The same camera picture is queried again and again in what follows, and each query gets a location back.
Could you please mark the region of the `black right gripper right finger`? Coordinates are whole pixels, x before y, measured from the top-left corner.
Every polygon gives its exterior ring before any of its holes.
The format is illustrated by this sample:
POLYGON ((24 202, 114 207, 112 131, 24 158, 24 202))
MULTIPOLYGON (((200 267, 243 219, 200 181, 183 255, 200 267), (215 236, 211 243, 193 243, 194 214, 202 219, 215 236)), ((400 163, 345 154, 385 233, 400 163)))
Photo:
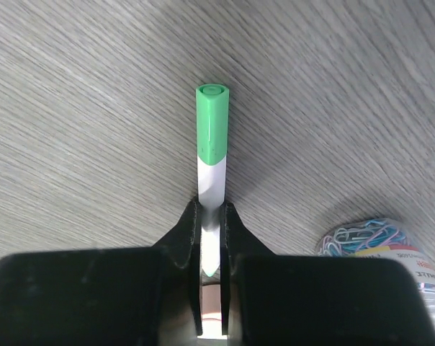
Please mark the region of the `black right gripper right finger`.
POLYGON ((244 257, 272 256, 274 252, 244 226, 233 203, 225 201, 220 206, 219 221, 222 332, 227 337, 236 337, 241 326, 236 283, 238 261, 244 257))

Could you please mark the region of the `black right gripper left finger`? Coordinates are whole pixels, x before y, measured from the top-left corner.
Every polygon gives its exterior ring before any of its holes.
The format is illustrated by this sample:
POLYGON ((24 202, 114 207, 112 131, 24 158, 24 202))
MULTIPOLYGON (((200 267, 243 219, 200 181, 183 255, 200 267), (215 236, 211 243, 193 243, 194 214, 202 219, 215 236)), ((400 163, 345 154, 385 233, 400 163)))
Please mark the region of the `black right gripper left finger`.
POLYGON ((166 258, 159 337, 202 334, 201 221, 201 205, 190 200, 177 224, 153 245, 166 258))

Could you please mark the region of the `green white marker pen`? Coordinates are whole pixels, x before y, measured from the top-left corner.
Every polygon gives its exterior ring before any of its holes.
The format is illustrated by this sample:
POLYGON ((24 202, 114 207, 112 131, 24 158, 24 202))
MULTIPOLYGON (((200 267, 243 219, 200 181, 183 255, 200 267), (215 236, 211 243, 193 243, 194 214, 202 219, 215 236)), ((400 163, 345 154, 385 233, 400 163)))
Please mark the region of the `green white marker pen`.
POLYGON ((203 84, 196 89, 197 187, 201 221, 201 264, 212 277, 220 266, 220 206, 225 199, 229 88, 203 84))

